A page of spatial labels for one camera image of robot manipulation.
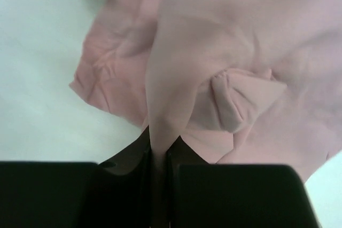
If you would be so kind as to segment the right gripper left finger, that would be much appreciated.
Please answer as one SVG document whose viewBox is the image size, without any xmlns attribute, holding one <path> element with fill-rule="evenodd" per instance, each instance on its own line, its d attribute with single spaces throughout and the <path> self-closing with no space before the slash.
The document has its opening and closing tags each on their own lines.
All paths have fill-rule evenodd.
<svg viewBox="0 0 342 228">
<path fill-rule="evenodd" d="M 150 135 L 108 160 L 1 162 L 1 227 L 149 227 Z"/>
</svg>

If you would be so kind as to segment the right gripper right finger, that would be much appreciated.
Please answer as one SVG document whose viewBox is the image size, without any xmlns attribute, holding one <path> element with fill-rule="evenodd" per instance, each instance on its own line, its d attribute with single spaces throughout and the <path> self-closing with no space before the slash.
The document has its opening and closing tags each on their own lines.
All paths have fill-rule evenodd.
<svg viewBox="0 0 342 228">
<path fill-rule="evenodd" d="M 167 152 L 171 227 L 319 227 L 289 166 L 209 164 L 182 138 Z"/>
</svg>

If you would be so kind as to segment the pink trousers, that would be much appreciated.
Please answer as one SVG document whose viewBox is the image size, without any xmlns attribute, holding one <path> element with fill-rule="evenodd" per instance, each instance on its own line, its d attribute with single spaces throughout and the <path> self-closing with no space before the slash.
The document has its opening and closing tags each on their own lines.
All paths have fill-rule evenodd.
<svg viewBox="0 0 342 228">
<path fill-rule="evenodd" d="M 70 84 L 209 163 L 284 163 L 307 180 L 341 151 L 341 0 L 106 0 Z"/>
</svg>

